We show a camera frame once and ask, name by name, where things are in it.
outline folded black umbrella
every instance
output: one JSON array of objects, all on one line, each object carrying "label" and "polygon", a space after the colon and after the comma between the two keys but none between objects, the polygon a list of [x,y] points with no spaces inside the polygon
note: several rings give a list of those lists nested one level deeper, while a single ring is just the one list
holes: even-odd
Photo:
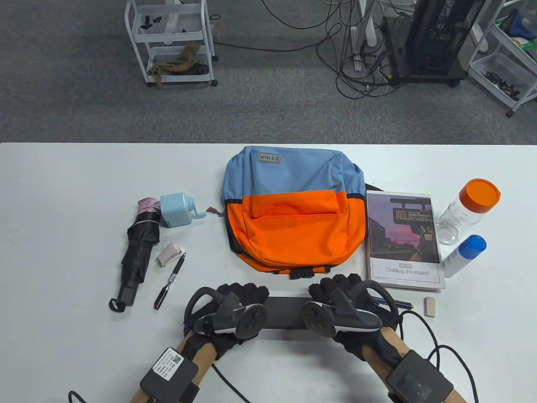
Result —
[{"label": "folded black umbrella", "polygon": [[123,312],[134,303],[138,286],[146,277],[153,245],[159,242],[161,216],[161,202],[157,199],[147,197],[138,202],[136,220],[127,230],[129,246],[121,261],[119,294],[108,303],[114,312]]}]

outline white cart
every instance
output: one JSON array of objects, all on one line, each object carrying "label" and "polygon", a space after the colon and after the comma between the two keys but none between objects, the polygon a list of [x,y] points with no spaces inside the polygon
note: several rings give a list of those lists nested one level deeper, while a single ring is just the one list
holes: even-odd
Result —
[{"label": "white cart", "polygon": [[[521,0],[500,2],[494,16],[487,25],[487,29],[483,33],[483,37],[476,46],[470,61],[466,66],[468,74],[477,80],[482,86],[492,92],[496,98],[501,100],[510,109],[505,114],[508,118],[512,117],[520,105],[537,97],[537,63],[513,40],[503,32],[497,25],[496,19],[500,11],[513,3]],[[491,34],[498,40],[498,45],[491,55],[485,56],[479,60],[474,60],[481,43],[485,37]],[[499,50],[505,47],[520,63],[510,59]],[[494,73],[500,76],[509,85],[513,86],[520,94],[515,97],[510,97],[503,92],[498,86],[485,78],[487,73]]]},{"label": "white cart", "polygon": [[[130,24],[130,9],[134,10],[134,20]],[[153,24],[146,29],[146,16]],[[125,25],[133,44],[136,58],[140,64],[143,78],[149,87],[156,84],[155,79],[148,75],[154,63],[173,63],[184,50],[185,42],[203,43],[197,54],[200,63],[209,66],[209,72],[202,75],[176,75],[165,73],[163,83],[211,82],[213,87],[218,81],[214,79],[213,61],[218,61],[214,54],[213,34],[209,24],[209,12],[206,0],[193,4],[162,4],[137,5],[135,0],[128,0],[125,7]],[[174,42],[182,42],[183,46],[174,46]],[[137,44],[146,45],[148,61],[145,66]]]}]

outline forearm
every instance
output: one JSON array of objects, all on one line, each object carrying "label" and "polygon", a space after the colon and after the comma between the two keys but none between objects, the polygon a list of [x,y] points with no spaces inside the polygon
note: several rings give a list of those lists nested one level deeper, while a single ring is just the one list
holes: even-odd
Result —
[{"label": "forearm", "polygon": [[[401,357],[404,357],[410,351],[409,347],[401,340],[399,336],[397,336],[392,328],[383,327],[381,329],[381,333],[384,339],[397,349]],[[373,371],[375,371],[375,373],[389,389],[388,385],[386,384],[386,378],[388,375],[390,375],[392,368],[382,361],[370,346],[364,345],[362,347],[362,355],[369,366],[373,369]],[[466,401],[454,389],[446,398],[445,403],[466,403]]]},{"label": "forearm", "polygon": [[[190,336],[192,336],[193,333],[190,332],[186,335],[186,337],[183,339],[179,347],[177,347],[178,352],[182,352],[183,348],[185,347],[186,341]],[[198,350],[196,353],[194,359],[192,362],[198,366],[198,373],[192,380],[192,383],[196,386],[199,386],[201,383],[201,380],[211,367],[211,365],[216,360],[216,350],[214,348],[214,345],[211,343],[205,344],[202,348]],[[133,396],[130,403],[148,403],[151,400],[151,396],[149,396],[147,393],[145,393],[143,390],[139,389],[136,394]]]}]

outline glove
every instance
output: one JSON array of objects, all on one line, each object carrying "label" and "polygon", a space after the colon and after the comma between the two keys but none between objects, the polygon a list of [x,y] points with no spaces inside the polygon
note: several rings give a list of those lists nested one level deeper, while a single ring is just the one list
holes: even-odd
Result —
[{"label": "glove", "polygon": [[[243,306],[250,304],[264,304],[269,297],[269,290],[267,287],[256,287],[256,285],[252,283],[248,283],[246,285],[240,285],[239,283],[233,283],[231,285],[223,284],[216,290],[223,296],[226,296],[229,293],[235,294]],[[212,300],[198,311],[193,312],[191,315],[186,317],[184,321],[185,336],[193,329],[194,323],[199,318],[210,313],[215,313],[217,309],[218,303],[215,300]],[[183,355],[187,359],[192,360],[199,349],[201,349],[207,343],[212,343],[216,349],[216,360],[219,360],[226,353],[226,351],[228,351],[235,344],[242,344],[245,341],[245,339],[238,339],[233,333],[215,334],[212,336],[195,333],[186,341],[185,347],[183,348]]]},{"label": "glove", "polygon": [[[308,292],[313,298],[313,301],[333,305],[333,301],[330,299],[330,293],[335,288],[339,287],[343,292],[349,293],[349,291],[355,285],[361,282],[362,279],[357,274],[351,274],[348,277],[345,277],[342,274],[337,274],[333,278],[325,277],[321,279],[320,283],[312,284],[309,287]],[[400,322],[399,315],[395,315],[389,310],[377,305],[367,291],[362,291],[359,293],[354,299],[353,303],[356,308],[369,311],[377,315],[381,319],[383,326],[391,327],[393,330],[395,330]],[[338,332],[333,339],[336,342],[341,343],[343,347],[345,347],[345,350],[356,355],[362,361],[364,361],[364,357],[362,355],[362,346],[364,344],[384,348],[384,344],[387,343],[382,337],[380,331],[371,333]]]}]

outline light blue pencil sharpener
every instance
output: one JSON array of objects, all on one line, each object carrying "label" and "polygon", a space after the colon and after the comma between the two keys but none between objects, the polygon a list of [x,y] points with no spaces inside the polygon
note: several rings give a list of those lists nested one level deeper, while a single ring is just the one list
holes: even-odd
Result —
[{"label": "light blue pencil sharpener", "polygon": [[168,227],[188,225],[194,218],[207,215],[205,211],[198,213],[194,198],[184,193],[161,196],[161,211]]}]

